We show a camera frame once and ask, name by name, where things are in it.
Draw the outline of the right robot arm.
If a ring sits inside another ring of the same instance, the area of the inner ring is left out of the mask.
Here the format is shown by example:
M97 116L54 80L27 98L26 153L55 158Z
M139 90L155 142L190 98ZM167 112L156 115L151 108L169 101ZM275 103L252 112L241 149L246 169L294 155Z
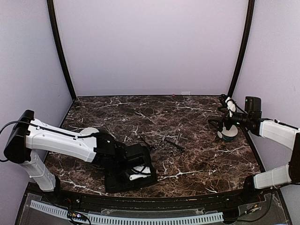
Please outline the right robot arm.
M250 203L256 198L258 189L298 185L300 183L300 129L276 119L262 118L261 99L258 97L246 97L244 110L225 94L222 94L219 100L222 106L218 110L224 113L217 119L219 138L231 141L238 134L237 127L240 127L292 151L288 164L250 177L250 183L240 191L239 199L243 203Z

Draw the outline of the black front rail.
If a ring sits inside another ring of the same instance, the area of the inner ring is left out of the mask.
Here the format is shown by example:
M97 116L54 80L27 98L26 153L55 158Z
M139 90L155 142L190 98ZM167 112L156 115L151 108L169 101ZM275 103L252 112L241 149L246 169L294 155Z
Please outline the black front rail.
M23 194L22 204L30 198L83 212L109 210L170 211L204 209L208 211L237 211L239 206L251 206L254 203L263 208L280 202L280 192L262 191L244 195L242 190L220 194L196 195L171 198L130 198L105 195L90 195L61 190L58 194L43 194L37 184L29 182Z

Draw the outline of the black frame post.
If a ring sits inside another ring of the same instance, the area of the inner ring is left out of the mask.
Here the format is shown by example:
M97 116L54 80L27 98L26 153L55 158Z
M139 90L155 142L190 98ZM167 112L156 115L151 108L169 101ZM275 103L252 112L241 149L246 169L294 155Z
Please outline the black frame post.
M229 87L229 90L227 93L227 95L231 98L233 97L233 94L234 94L234 91L235 91L235 88L236 88L236 85L238 82L238 78L240 75L240 71L242 68L244 56L246 53L248 39L249 39L249 35L250 35L250 30L251 30L251 24L252 24L253 15L254 15L254 8L255 8L255 0L249 0L248 5L247 5L247 13L246 13L245 25L244 25L243 35L242 35L242 39L241 39L239 54L238 54L235 69L234 69L234 72L232 75L230 87Z
M49 19L50 19L50 24L52 28L52 35L57 51L57 55L59 57L60 61L60 66L64 75L64 79L69 91L69 94L71 96L72 101L75 101L77 99L76 93L74 86L71 81L71 76L68 70L67 66L67 61L64 55L63 47L62 47L62 42L60 39L60 32L59 32L59 27L58 27L58 22L56 18L56 13L55 13L55 6L54 6L54 1L53 0L47 0L47 8L48 8L48 14L49 14Z

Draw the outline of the left black frame post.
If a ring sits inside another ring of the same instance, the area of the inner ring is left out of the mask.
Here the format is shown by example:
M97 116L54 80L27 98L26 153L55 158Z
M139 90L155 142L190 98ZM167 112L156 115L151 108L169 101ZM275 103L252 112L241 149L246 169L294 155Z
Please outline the left black frame post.
M50 24L52 28L52 35L57 51L57 55L59 57L60 61L60 66L64 75L64 79L69 91L69 94L71 96L72 101L75 101L77 99L76 93L74 86L71 81L71 76L68 70L67 66L67 61L64 55L63 47L62 47L62 42L60 39L60 32L59 32L59 27L58 27L58 22L56 18L56 13L55 13L55 6L54 6L54 1L53 0L47 0L47 8L48 8L48 14L49 14L49 19L50 19Z

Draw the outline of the white ceramic bowl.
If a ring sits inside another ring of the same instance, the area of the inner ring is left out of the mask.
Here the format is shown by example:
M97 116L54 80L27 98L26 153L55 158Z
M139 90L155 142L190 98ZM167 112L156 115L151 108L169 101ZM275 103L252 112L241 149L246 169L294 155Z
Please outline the white ceramic bowl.
M96 128L94 128L94 127L87 127L87 128L84 128L84 129L80 132L80 134L82 134L82 135L91 135L91 134L93 134L93 133L98 133L98 132L99 132L99 130L96 129Z

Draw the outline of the teal white cup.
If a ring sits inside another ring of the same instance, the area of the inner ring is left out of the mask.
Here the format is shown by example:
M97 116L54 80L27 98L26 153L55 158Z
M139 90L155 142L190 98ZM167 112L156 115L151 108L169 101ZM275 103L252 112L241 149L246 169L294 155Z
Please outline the teal white cup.
M220 131L217 131L217 135L220 139L226 142L231 142L238 134L238 129L235 125L232 125L229 130L224 126Z

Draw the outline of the silver straight scissors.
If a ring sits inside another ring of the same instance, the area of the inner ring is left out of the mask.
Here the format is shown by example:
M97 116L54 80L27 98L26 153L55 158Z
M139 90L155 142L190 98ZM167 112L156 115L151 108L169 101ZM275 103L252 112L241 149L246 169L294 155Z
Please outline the silver straight scissors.
M154 145L154 150L158 150L158 149L163 149L164 150L165 149L165 140L166 140L166 138L169 134L169 131L170 130L167 130L165 132L165 134L162 136L161 140Z

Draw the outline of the black zippered tool case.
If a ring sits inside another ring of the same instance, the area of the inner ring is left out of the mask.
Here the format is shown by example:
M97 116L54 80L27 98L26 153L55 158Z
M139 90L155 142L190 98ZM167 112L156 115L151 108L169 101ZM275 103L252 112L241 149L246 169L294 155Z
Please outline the black zippered tool case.
M104 157L101 164L105 168L105 191L108 193L137 190L157 183L156 170L146 146L127 146L114 157Z

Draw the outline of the right black frame post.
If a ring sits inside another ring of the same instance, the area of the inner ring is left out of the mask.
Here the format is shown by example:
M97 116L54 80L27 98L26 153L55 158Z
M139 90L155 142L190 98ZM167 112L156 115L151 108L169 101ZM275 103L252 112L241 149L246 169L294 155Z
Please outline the right black frame post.
M239 54L238 54L235 69L234 69L234 72L232 75L230 87L229 87L229 90L227 93L227 95L231 98L233 97L233 94L234 94L234 91L235 91L235 88L236 88L236 85L238 82L238 78L240 75L240 71L242 68L244 56L246 53L248 39L249 39L249 35L250 35L250 30L251 30L251 24L252 24L253 15L254 15L254 8L255 8L255 0L249 0L248 5L247 5L247 13L246 13L245 25L244 25L243 35L242 35L242 39L241 39Z

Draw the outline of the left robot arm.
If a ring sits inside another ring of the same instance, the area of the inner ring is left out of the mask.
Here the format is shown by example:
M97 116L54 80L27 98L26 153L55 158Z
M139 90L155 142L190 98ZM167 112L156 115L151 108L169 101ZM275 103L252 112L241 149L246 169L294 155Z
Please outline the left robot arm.
M88 127L72 132L43 123L26 110L13 129L4 148L5 162L19 164L55 204L66 201L60 180L40 159L37 150L51 151L98 165L105 171L105 191L120 193L154 185L156 170L149 149L140 144L118 142L106 131Z

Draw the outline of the black wall-mounted box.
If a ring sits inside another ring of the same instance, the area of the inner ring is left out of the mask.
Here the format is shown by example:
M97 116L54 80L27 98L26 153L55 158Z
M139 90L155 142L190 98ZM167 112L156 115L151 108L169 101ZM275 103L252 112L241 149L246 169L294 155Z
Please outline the black wall-mounted box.
M245 98L245 111L249 118L260 119L262 116L261 110L262 101L259 97L246 96Z

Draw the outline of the silver thinning scissors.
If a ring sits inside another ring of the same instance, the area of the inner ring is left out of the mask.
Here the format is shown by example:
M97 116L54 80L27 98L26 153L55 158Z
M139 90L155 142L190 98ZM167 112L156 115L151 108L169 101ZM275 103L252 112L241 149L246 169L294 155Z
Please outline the silver thinning scissors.
M184 150L184 148L179 145L180 138L181 138L181 132L178 133L176 137L176 141L166 140L167 143L171 145L171 147L169 147L167 150L168 153L171 153L174 156L176 156L179 154L180 151Z

